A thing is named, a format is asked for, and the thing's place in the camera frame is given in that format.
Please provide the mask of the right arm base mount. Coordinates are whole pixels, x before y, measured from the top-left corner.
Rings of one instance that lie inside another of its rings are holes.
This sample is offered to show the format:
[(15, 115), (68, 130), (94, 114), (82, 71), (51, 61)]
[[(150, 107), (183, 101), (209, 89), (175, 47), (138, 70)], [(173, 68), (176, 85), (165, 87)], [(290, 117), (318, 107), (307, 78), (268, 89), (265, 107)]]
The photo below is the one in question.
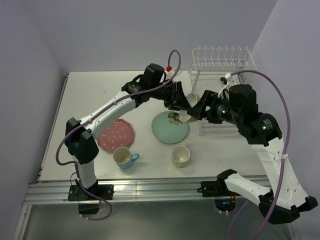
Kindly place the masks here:
[(239, 194), (232, 192), (222, 184), (221, 180), (202, 181), (196, 190), (203, 198), (213, 198), (214, 206), (219, 214), (228, 215), (237, 210)]

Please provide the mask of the yellow mug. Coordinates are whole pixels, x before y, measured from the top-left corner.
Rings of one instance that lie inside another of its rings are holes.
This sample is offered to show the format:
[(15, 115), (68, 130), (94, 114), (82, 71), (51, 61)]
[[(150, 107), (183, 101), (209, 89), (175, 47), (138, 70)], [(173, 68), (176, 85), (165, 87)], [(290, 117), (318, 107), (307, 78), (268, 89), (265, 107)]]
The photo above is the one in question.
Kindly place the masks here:
[(188, 164), (190, 156), (190, 150), (187, 148), (186, 142), (183, 141), (182, 145), (176, 146), (171, 152), (172, 164), (176, 168), (184, 168)]

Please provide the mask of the pink polka dot plate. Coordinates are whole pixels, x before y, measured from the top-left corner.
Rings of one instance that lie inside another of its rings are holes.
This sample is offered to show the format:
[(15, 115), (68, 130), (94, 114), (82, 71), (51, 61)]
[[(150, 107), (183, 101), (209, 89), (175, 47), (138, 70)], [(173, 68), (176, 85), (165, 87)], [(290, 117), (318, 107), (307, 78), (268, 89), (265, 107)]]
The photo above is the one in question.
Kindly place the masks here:
[(132, 125), (124, 119), (117, 119), (109, 125), (97, 138), (98, 146), (108, 153), (120, 147), (129, 148), (133, 143), (135, 132)]

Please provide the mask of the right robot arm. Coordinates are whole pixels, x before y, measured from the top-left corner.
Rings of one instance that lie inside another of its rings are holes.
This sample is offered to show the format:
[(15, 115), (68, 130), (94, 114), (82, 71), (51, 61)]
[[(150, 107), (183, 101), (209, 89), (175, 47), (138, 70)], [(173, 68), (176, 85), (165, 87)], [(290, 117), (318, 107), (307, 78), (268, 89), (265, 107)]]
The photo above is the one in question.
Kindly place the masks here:
[(287, 224), (318, 206), (315, 197), (309, 196), (300, 185), (284, 150), (283, 135), (276, 119), (258, 110), (257, 94), (248, 84), (230, 87), (229, 98), (222, 99), (216, 92), (206, 90), (197, 104), (187, 113), (197, 120), (211, 124), (228, 122), (258, 155), (266, 172), (270, 187), (261, 186), (241, 176), (233, 169), (217, 175), (211, 186), (199, 188), (203, 196), (216, 197), (236, 193), (258, 206), (265, 217), (276, 200), (268, 220), (273, 225)]

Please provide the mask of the blue mug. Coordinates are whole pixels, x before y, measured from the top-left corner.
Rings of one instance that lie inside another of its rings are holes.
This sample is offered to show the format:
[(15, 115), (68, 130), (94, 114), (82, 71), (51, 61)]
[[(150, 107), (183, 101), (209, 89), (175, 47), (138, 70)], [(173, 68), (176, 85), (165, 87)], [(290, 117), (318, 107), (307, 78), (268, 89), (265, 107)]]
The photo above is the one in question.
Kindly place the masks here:
[(131, 153), (127, 147), (119, 147), (113, 152), (113, 160), (121, 169), (128, 169), (140, 158), (139, 153)]

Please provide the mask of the green floral plate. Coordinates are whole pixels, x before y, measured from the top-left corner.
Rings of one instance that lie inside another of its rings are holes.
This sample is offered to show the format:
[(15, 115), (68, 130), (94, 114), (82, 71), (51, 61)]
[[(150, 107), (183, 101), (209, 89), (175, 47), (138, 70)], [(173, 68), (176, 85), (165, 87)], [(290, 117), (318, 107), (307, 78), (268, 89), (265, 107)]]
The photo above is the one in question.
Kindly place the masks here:
[(154, 137), (165, 144), (176, 144), (182, 141), (189, 132), (189, 124), (180, 121), (180, 115), (174, 111), (163, 111), (151, 122)]

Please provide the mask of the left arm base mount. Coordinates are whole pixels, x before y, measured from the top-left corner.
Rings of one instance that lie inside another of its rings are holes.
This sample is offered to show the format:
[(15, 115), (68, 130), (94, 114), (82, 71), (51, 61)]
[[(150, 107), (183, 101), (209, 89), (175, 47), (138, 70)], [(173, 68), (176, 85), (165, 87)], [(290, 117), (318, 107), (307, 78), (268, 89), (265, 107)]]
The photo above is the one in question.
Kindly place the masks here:
[(113, 199), (113, 184), (96, 184), (84, 190), (79, 184), (71, 185), (67, 200), (78, 202), (78, 212), (83, 216), (93, 216), (98, 213), (102, 203), (108, 204)]

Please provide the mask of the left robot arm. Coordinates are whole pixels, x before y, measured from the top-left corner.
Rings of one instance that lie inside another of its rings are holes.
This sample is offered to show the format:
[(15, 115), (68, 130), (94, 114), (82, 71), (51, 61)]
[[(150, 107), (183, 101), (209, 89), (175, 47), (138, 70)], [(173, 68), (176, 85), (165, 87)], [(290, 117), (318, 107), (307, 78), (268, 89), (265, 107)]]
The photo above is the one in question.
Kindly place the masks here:
[(189, 110), (190, 104), (181, 82), (166, 76), (162, 66), (151, 63), (144, 73), (124, 84), (109, 102), (80, 120), (70, 118), (66, 123), (65, 145), (76, 161), (76, 172), (81, 182), (79, 194), (91, 200), (98, 193), (94, 159), (99, 153), (96, 139), (115, 120), (138, 108), (150, 99), (163, 101), (172, 111)]

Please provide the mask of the beige bowl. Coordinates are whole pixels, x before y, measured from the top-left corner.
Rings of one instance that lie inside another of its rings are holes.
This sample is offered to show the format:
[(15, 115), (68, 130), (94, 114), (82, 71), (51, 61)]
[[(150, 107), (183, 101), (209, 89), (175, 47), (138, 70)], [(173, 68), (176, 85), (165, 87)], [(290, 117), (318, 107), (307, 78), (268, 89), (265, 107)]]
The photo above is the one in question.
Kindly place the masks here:
[[(196, 93), (191, 92), (186, 96), (186, 99), (190, 107), (193, 108), (199, 102), (200, 97)], [(197, 121), (197, 119), (188, 115), (187, 110), (183, 109), (179, 111), (179, 120), (183, 123), (193, 123)]]

